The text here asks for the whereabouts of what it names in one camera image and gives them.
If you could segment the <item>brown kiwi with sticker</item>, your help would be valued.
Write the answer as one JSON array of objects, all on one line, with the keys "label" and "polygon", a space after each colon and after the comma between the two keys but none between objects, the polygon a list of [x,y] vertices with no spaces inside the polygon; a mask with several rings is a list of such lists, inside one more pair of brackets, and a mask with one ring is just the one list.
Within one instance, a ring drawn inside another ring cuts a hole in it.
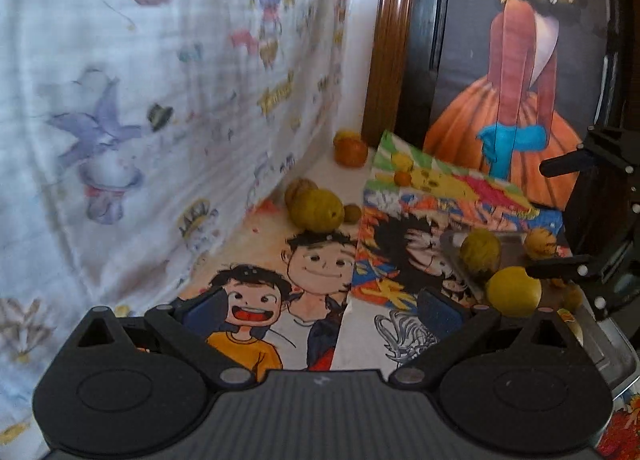
[{"label": "brown kiwi with sticker", "polygon": [[582,289],[577,284],[562,279],[546,279],[541,281],[542,295],[540,305],[554,310],[566,309],[576,313],[582,306]]}]

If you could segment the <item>small orange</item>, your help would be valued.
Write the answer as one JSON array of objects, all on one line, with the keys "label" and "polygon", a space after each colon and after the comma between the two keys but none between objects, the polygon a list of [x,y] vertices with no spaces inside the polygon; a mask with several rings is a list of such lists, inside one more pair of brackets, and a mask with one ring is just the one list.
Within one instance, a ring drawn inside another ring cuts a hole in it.
[{"label": "small orange", "polygon": [[407,188],[412,185],[412,177],[409,172],[396,171],[394,174],[394,183],[401,188]]}]

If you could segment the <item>two boys drawing paper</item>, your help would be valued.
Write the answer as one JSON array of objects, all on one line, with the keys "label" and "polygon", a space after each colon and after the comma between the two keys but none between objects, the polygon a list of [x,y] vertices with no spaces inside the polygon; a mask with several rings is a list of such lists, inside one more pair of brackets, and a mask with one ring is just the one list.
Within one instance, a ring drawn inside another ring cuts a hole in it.
[{"label": "two boys drawing paper", "polygon": [[341,226],[329,233],[295,227],[281,254],[283,271],[236,264],[209,281],[207,291],[227,294],[231,329],[207,343],[257,379],[272,370],[326,371],[333,362],[357,243]]}]

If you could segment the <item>yellow fruit behind apple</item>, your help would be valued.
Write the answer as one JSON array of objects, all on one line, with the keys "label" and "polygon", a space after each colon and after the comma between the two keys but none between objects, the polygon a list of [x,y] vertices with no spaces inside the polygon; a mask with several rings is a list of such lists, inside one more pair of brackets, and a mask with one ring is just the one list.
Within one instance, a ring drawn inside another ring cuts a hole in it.
[{"label": "yellow fruit behind apple", "polygon": [[337,145],[338,142],[344,139],[360,140],[361,136],[359,133],[356,133],[356,131],[348,131],[347,129],[341,129],[340,131],[336,132],[333,138],[333,144]]}]

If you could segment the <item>yellow-green guava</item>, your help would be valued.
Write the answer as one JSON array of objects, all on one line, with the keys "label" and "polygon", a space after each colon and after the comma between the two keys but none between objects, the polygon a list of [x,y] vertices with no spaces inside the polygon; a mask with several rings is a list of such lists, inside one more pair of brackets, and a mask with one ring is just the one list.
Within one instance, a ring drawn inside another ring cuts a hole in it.
[{"label": "yellow-green guava", "polygon": [[290,216],[300,229],[329,233],[343,224],[345,209],[340,198],[330,190],[310,189],[295,195]]}]

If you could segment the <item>grey hair character drawing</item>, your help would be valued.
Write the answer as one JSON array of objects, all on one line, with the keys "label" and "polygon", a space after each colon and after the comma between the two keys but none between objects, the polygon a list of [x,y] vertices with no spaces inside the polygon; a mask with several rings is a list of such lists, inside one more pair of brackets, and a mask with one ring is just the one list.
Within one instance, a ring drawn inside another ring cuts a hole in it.
[{"label": "grey hair character drawing", "polygon": [[373,323],[383,339],[385,356],[396,366],[411,362],[439,342],[419,317],[408,311],[393,309],[387,315],[376,315]]}]

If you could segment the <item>green-yellow pear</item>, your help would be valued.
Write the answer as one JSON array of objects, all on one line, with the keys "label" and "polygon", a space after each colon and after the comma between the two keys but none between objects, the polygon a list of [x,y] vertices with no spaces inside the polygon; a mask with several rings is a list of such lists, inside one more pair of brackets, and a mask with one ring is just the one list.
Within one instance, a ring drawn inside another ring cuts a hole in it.
[{"label": "green-yellow pear", "polygon": [[499,270],[501,252],[501,242],[493,232],[475,228],[463,240],[459,258],[470,276],[486,281]]}]

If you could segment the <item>grey metal baking tray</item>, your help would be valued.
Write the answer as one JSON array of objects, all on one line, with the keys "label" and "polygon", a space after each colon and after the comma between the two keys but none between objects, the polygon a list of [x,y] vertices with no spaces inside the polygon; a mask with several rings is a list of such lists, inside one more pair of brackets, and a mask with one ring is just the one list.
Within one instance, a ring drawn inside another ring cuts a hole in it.
[{"label": "grey metal baking tray", "polygon": [[[484,302],[484,285],[469,274],[460,259],[459,250],[467,235],[466,230],[445,231],[440,236],[440,251],[454,274],[471,290],[475,299]],[[501,241],[501,268],[526,266],[530,263],[522,246],[524,232],[499,231],[496,236]],[[580,289],[577,289],[577,292],[582,295],[582,304],[573,311],[574,322],[570,326],[575,328],[579,325],[582,329],[582,347],[608,383],[613,398],[616,399],[638,381],[639,357],[617,323],[612,319],[594,319],[585,294]]]}]

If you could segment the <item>brown striped round fruit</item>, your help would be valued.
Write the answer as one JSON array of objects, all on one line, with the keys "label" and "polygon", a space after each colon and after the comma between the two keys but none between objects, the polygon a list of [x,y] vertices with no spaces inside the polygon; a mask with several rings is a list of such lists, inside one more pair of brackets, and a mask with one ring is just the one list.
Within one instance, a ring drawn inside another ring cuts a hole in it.
[{"label": "brown striped round fruit", "polygon": [[308,178],[296,178],[292,180],[285,189],[285,206],[289,209],[293,205],[299,194],[310,190],[316,190],[317,188],[317,183]]}]

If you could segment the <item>striped pepino melon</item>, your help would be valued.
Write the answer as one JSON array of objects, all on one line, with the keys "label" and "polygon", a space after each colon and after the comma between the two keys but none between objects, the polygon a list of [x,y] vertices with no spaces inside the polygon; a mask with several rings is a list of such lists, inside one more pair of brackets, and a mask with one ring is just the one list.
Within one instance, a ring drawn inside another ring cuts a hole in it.
[{"label": "striped pepino melon", "polygon": [[555,257],[555,235],[546,228],[532,229],[523,241],[523,249],[533,261],[542,261],[543,259]]}]

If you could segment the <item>small brown longan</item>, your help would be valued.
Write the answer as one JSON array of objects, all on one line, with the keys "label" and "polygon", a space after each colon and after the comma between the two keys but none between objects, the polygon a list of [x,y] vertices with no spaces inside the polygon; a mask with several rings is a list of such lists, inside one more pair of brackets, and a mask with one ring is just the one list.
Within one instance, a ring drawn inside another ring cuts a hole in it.
[{"label": "small brown longan", "polygon": [[345,225],[354,225],[357,224],[361,217],[361,209],[357,204],[346,204],[344,206],[344,219],[343,223]]}]

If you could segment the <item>yellow lemon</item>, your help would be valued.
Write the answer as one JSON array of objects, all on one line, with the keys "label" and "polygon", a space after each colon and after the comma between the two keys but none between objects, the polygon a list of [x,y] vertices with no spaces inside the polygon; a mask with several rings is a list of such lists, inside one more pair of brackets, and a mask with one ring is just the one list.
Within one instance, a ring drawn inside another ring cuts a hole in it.
[{"label": "yellow lemon", "polygon": [[488,303],[503,316],[527,318],[533,315],[541,300],[539,279],[529,277],[524,267],[500,269],[486,283]]}]

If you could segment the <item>black appliance door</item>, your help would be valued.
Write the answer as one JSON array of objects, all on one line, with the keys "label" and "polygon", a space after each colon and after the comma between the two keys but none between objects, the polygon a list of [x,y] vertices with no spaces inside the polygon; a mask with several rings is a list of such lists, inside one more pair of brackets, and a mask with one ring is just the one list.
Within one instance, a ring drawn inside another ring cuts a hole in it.
[{"label": "black appliance door", "polygon": [[[582,141],[590,127],[622,129],[637,50],[632,0],[588,0],[563,30],[556,108]],[[423,149],[428,128],[466,86],[485,75],[497,0],[412,0],[398,135]]]}]

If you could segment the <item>brown wooden frame post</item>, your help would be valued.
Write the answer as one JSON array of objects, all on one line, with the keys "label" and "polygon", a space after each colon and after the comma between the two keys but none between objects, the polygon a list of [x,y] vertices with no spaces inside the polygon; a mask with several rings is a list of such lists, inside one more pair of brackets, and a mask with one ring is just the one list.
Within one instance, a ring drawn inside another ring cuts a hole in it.
[{"label": "brown wooden frame post", "polygon": [[397,121],[404,80],[412,0],[379,0],[370,75],[361,126],[362,139],[375,148]]}]

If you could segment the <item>girl in orange dress poster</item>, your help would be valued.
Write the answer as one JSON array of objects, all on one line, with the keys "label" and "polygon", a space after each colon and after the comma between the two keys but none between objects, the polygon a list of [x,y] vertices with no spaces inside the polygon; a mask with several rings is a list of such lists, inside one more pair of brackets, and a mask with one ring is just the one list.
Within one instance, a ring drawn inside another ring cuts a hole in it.
[{"label": "girl in orange dress poster", "polygon": [[577,175],[546,177],[540,164],[582,141],[556,108],[561,33],[588,0],[497,0],[488,64],[439,114],[423,142],[437,160],[510,181],[530,201],[564,209]]}]

